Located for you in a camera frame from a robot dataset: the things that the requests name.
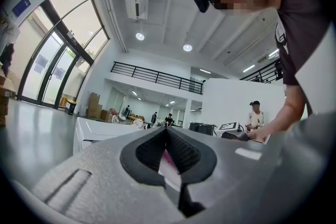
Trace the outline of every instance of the cardboard box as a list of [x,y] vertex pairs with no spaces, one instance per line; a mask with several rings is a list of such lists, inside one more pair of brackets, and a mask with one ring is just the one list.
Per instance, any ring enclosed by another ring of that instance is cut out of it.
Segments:
[[6,116],[8,115],[8,106],[1,104],[0,105],[0,116]]
[[97,117],[98,112],[98,103],[99,103],[100,95],[92,92],[89,99],[89,107],[87,117],[95,118]]
[[0,96],[0,105],[8,105],[9,97]]
[[3,85],[0,85],[0,95],[5,97],[15,97],[15,89],[11,80],[6,79]]
[[0,116],[0,126],[6,126],[6,117]]
[[5,77],[4,71],[0,69],[0,85],[3,85],[5,81],[6,81],[6,77]]
[[105,121],[108,122],[109,121],[109,117],[110,117],[110,111],[107,110],[102,110],[100,113],[100,118]]
[[100,114],[101,114],[101,110],[103,109],[103,106],[101,104],[98,105],[98,108],[97,108],[97,115],[96,115],[96,118],[99,118],[100,119]]

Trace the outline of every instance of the ceiling light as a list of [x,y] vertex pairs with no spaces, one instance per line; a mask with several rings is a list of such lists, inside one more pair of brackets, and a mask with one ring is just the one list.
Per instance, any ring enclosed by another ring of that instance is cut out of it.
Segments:
[[200,69],[200,71],[203,71],[204,73],[211,74],[211,72],[209,72],[209,71],[205,71],[205,70],[203,70],[203,69]]
[[144,40],[145,39],[145,36],[143,35],[143,33],[137,33],[135,35],[135,37],[138,39],[138,40]]
[[273,54],[276,54],[279,51],[279,49],[273,51],[268,57],[271,57]]
[[193,49],[193,47],[191,45],[189,45],[189,44],[186,44],[186,45],[183,46],[183,49],[185,51],[191,51]]
[[255,65],[250,66],[249,68],[246,68],[246,69],[243,71],[243,73],[245,73],[245,72],[247,72],[248,70],[252,69],[254,66],[255,66]]

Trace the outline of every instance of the black t-shirt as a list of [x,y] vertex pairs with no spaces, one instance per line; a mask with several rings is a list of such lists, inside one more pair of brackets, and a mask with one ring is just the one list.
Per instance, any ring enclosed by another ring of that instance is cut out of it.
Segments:
[[281,0],[275,38],[284,84],[299,85],[295,74],[318,47],[330,22],[319,0]]
[[164,120],[167,121],[169,124],[171,124],[172,121],[173,121],[173,118],[170,118],[170,119],[169,119],[168,117],[166,117]]

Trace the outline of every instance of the white ceiling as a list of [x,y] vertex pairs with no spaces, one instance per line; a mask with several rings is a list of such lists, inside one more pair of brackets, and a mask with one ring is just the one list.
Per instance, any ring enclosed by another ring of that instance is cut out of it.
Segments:
[[[219,73],[219,67],[222,76],[236,78],[248,75],[243,70],[253,64],[256,67],[250,72],[274,60],[257,63],[276,49],[277,15],[273,9],[227,15],[210,6],[202,14],[193,0],[149,0],[148,19],[136,22],[127,18],[124,0],[112,1],[127,48],[174,57],[212,72]],[[144,33],[144,41],[135,38],[137,32]],[[184,52],[184,44],[191,44],[193,51]],[[199,59],[207,63],[207,68]]]
[[[112,83],[112,85],[123,94],[129,95],[130,98],[140,98],[143,102],[150,102],[162,106],[169,104],[169,108],[185,110],[186,99],[184,98],[175,97],[173,95],[164,94],[162,92],[151,91],[115,81]],[[192,101],[191,109],[198,109],[201,107],[201,102]]]

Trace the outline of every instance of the man in white shirt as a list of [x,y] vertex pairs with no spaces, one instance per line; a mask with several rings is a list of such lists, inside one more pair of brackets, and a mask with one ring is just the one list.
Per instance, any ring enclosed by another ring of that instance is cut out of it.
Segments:
[[252,106],[253,111],[248,113],[248,119],[245,124],[247,131],[265,126],[264,113],[260,110],[259,101],[251,102],[250,105]]

